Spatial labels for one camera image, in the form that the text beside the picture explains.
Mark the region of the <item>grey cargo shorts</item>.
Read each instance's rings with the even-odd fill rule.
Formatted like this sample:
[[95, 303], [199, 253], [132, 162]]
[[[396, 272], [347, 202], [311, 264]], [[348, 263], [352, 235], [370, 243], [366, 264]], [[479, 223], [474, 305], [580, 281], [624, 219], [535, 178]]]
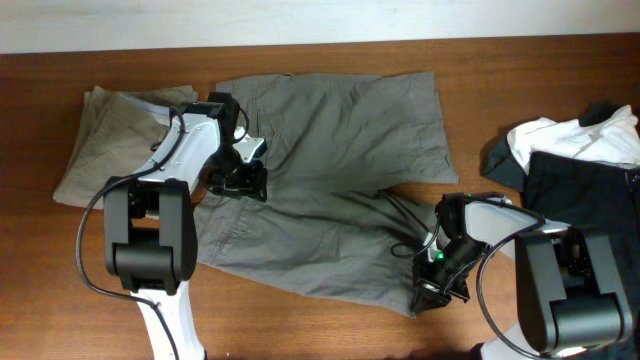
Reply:
[[207, 195], [198, 260], [300, 295], [411, 312], [412, 263], [433, 207], [386, 198], [404, 183], [454, 184], [435, 76], [274, 74], [217, 85], [267, 145], [265, 202]]

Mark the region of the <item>beige shorts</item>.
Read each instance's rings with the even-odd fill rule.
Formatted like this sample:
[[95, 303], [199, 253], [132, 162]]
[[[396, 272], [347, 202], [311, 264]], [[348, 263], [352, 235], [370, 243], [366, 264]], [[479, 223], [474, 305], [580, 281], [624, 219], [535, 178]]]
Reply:
[[96, 86], [86, 92], [74, 148], [53, 200], [86, 207], [109, 178], [129, 175], [151, 158], [168, 130], [171, 107], [197, 99], [190, 85], [143, 92]]

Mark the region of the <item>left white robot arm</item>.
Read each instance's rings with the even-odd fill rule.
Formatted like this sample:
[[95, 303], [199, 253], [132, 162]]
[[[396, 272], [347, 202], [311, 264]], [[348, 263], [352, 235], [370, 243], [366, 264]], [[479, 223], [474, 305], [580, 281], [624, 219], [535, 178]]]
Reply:
[[266, 142], [237, 127], [245, 114], [224, 92], [169, 109], [169, 130], [156, 153], [133, 174], [109, 179], [100, 195], [107, 271], [140, 307], [157, 359], [206, 356], [189, 296], [197, 186], [233, 199], [267, 199], [268, 171], [259, 159]]

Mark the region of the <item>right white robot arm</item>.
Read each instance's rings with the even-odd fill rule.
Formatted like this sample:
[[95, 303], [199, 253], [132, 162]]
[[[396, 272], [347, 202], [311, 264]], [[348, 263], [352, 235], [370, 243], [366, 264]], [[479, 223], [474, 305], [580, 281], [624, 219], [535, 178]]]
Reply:
[[446, 194], [413, 257], [414, 313], [468, 301], [471, 271], [515, 262], [518, 321], [478, 349], [482, 359], [575, 359], [627, 340], [634, 317], [608, 235], [552, 221], [499, 193]]

